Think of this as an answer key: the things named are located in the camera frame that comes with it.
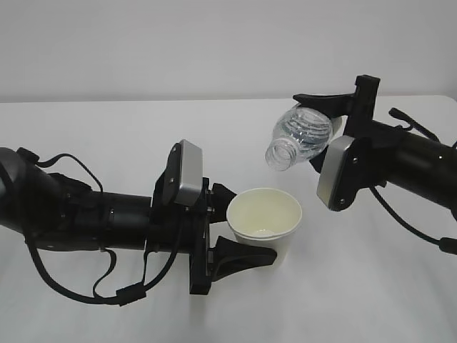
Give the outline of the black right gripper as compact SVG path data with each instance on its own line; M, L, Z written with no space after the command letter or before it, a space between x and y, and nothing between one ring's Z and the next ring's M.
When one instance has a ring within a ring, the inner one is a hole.
M295 94L293 100L300 107L316 110L328 118L348 116L344 128L346 136L358 137L365 132L373 120L376 97L379 88L379 78L369 75L359 75L355 81L354 94L339 95L310 95ZM313 169L320 174L327 150L309 160Z

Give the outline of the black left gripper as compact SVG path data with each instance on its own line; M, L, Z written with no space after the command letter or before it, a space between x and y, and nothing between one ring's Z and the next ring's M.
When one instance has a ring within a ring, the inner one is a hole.
M236 193L223 184L203 178L202 190L196 203L186 209L191 229L189 252L189 294L207 295L211 283L232 274L271 266L277 258L275 250L231 241L219 237L212 248L212 281L208 270L209 219L211 224L226 222L226 212Z

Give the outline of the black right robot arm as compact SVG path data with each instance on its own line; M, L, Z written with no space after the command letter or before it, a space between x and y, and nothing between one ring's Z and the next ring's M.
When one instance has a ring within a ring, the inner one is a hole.
M347 209L359 190L388 183L447 209L456 205L456 149L404 112L389 114L408 124L390 126L374 120L381 80L356 77L352 94L296 94L301 107L330 119L347 118L340 137L311 160L319 173L317 195L332 211Z

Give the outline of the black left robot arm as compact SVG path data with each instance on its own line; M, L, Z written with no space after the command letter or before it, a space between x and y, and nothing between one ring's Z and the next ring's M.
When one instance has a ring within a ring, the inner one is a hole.
M224 237L210 243L210 226L226 221L234 193L203 176L202 150L189 141L173 145L150 197L93 190L49 172L55 163L56 158L42 161L24 148L1 149L1 225L24 236L41 278L69 299L119 306L143 299L165 277L178 254L188 255L189 291L200 295L208 294L213 282L276 260L276 251L268 247ZM39 256L40 250L101 250L115 260L117 249L168 252L169 258L151 281L142 279L103 297L84 296L61 286Z

